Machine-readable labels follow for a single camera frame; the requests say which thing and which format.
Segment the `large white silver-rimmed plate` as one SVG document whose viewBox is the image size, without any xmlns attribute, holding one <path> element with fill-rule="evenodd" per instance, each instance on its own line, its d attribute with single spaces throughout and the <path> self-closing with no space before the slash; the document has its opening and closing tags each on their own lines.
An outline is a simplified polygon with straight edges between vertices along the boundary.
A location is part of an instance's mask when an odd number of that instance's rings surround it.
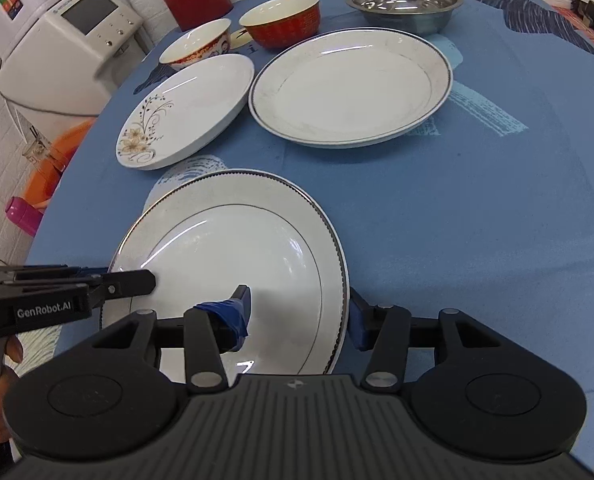
<svg viewBox="0 0 594 480">
<path fill-rule="evenodd" d="M 140 215 L 110 268 L 146 269 L 157 285 L 107 302 L 103 327 L 143 309 L 179 318 L 246 285 L 248 335 L 222 356 L 229 378 L 326 374 L 336 364 L 349 302 L 343 248 L 317 202 L 275 174 L 223 170 L 184 183 Z"/>
</svg>

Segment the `white floral plate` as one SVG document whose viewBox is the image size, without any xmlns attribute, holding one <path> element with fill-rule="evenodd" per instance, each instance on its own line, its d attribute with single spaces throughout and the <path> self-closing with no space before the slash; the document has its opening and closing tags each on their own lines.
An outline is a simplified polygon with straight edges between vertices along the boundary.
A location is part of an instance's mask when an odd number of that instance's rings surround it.
<svg viewBox="0 0 594 480">
<path fill-rule="evenodd" d="M 138 103 L 114 154 L 129 169 L 181 162 L 215 140 L 243 109 L 255 76 L 250 58 L 222 54 L 183 68 Z"/>
</svg>

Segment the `white plate silver rim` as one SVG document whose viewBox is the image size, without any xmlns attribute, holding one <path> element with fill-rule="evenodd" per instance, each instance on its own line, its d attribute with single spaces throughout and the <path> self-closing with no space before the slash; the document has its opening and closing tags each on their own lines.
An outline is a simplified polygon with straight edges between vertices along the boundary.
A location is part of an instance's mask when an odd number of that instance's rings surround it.
<svg viewBox="0 0 594 480">
<path fill-rule="evenodd" d="M 282 139 L 363 148 L 422 125 L 453 83 L 448 58 L 429 41 L 390 28 L 348 28 L 276 55 L 251 85 L 248 108 Z"/>
</svg>

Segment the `white bowl red pattern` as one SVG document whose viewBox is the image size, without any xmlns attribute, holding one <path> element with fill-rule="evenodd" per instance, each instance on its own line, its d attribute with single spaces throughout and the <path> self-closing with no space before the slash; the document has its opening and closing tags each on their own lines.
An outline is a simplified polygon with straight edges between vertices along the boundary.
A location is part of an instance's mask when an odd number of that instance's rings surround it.
<svg viewBox="0 0 594 480">
<path fill-rule="evenodd" d="M 206 58 L 229 53 L 231 21 L 219 18 L 186 32 L 160 54 L 159 63 L 174 70 L 183 70 Z"/>
</svg>

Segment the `stainless steel bowl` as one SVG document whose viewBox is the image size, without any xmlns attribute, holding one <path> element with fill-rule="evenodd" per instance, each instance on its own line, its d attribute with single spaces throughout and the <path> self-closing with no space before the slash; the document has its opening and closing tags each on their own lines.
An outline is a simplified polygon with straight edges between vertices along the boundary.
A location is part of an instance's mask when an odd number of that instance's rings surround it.
<svg viewBox="0 0 594 480">
<path fill-rule="evenodd" d="M 375 27 L 393 28 L 417 36 L 438 34 L 463 0 L 346 0 Z"/>
</svg>

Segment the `orange plastic basin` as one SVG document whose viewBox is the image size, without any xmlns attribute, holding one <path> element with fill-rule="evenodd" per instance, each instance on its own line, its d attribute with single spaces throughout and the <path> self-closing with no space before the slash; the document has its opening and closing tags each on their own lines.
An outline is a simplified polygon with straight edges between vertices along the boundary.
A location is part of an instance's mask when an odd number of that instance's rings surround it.
<svg viewBox="0 0 594 480">
<path fill-rule="evenodd" d="M 33 126 L 29 127 L 31 142 L 22 152 L 34 167 L 22 194 L 27 203 L 44 207 L 52 198 L 62 174 L 94 122 L 95 118 L 81 122 L 54 140 L 48 140 Z"/>
</svg>

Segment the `blue patterned tablecloth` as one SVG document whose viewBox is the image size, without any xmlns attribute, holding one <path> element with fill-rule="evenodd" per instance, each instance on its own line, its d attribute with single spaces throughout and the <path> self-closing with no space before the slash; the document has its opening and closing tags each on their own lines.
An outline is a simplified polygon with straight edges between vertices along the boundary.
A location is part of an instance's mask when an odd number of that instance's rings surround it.
<svg viewBox="0 0 594 480">
<path fill-rule="evenodd" d="M 314 198 L 350 286 L 370 304 L 424 318 L 459 309 L 572 375 L 588 402 L 573 453 L 594 469 L 594 54 L 507 28 L 509 3 L 465 0 L 429 40 L 454 85 L 428 126 L 367 148 L 307 148 L 273 136 L 244 105 L 201 155 L 277 174 Z M 27 263 L 111 263 L 165 171 L 124 168 L 114 146 L 178 36 L 169 32 L 100 114 Z"/>
</svg>

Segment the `white water dispenser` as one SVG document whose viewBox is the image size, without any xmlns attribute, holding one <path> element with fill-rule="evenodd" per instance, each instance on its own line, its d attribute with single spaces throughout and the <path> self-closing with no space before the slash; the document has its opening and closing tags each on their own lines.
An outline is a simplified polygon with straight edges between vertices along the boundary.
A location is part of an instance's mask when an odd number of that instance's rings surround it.
<svg viewBox="0 0 594 480">
<path fill-rule="evenodd" d="M 60 0 L 24 35 L 0 69 L 0 93 L 55 139 L 97 117 L 145 58 L 143 18 L 123 0 Z"/>
</svg>

